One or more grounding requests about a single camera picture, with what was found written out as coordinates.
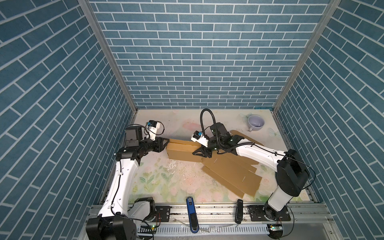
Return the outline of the cardboard box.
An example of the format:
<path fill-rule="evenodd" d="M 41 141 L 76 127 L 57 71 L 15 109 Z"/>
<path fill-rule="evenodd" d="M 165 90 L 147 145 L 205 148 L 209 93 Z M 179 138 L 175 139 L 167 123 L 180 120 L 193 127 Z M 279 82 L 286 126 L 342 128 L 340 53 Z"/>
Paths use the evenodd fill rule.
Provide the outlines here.
<path fill-rule="evenodd" d="M 192 141 L 170 139 L 167 144 L 167 154 L 170 160 L 201 163 L 202 157 L 193 155 L 201 144 Z"/>

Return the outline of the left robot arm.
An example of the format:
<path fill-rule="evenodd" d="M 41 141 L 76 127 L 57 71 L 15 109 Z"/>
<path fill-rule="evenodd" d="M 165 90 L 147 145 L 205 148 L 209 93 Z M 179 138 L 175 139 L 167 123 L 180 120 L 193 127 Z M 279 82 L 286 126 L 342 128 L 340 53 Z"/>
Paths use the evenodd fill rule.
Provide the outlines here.
<path fill-rule="evenodd" d="M 132 207 L 128 203 L 142 158 L 150 152 L 162 152 L 170 142 L 158 133 L 163 127 L 162 122 L 154 120 L 126 127 L 123 146 L 115 154 L 116 167 L 108 195 L 97 217 L 90 218 L 86 225 L 90 240 L 136 240 L 138 228 L 155 235 L 159 225 L 148 223 L 161 219 L 154 199 L 139 198 Z"/>

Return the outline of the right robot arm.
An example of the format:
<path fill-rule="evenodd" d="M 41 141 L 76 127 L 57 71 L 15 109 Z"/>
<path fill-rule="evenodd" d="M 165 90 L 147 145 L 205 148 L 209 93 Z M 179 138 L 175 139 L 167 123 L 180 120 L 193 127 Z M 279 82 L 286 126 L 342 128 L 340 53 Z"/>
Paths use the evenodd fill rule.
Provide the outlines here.
<path fill-rule="evenodd" d="M 201 145 L 193 155 L 212 158 L 214 151 L 222 150 L 224 154 L 245 157 L 275 171 L 278 186 L 263 207 L 264 216 L 270 221 L 276 221 L 285 212 L 284 207 L 292 198 L 300 195 L 309 179 L 307 165 L 296 156 L 294 150 L 284 152 L 269 149 L 239 135 L 208 139 L 198 131 L 191 136 L 191 140 Z"/>

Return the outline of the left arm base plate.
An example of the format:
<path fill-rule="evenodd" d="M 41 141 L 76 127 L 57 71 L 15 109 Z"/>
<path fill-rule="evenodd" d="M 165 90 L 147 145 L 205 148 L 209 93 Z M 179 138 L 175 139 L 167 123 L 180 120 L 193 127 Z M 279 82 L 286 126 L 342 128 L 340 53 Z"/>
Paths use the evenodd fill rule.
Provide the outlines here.
<path fill-rule="evenodd" d="M 150 222 L 162 224 L 168 223 L 171 216 L 171 207 L 170 206 L 156 206 L 155 215 L 150 218 Z"/>

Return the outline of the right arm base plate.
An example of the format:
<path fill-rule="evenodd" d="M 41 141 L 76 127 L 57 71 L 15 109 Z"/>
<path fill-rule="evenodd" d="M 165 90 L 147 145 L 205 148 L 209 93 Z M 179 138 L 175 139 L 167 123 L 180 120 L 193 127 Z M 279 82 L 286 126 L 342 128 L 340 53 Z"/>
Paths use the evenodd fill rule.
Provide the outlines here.
<path fill-rule="evenodd" d="M 268 204 L 265 205 L 250 205 L 247 206 L 252 222 L 289 222 L 291 221 L 290 212 L 287 206 L 284 206 L 281 211 L 276 211 Z"/>

